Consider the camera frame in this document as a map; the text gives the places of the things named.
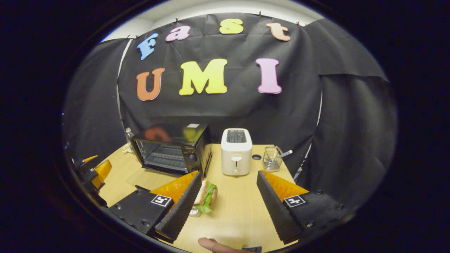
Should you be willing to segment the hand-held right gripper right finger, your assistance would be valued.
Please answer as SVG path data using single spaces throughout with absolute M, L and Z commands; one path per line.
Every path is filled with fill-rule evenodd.
M 284 244 L 318 237 L 348 213 L 345 205 L 323 191 L 308 191 L 263 170 L 258 172 L 257 187 Z

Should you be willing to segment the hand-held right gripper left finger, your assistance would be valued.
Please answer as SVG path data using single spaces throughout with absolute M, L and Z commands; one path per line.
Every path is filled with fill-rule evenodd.
M 146 236 L 173 243 L 200 189 L 201 173 L 193 171 L 153 191 L 138 186 L 108 211 Z

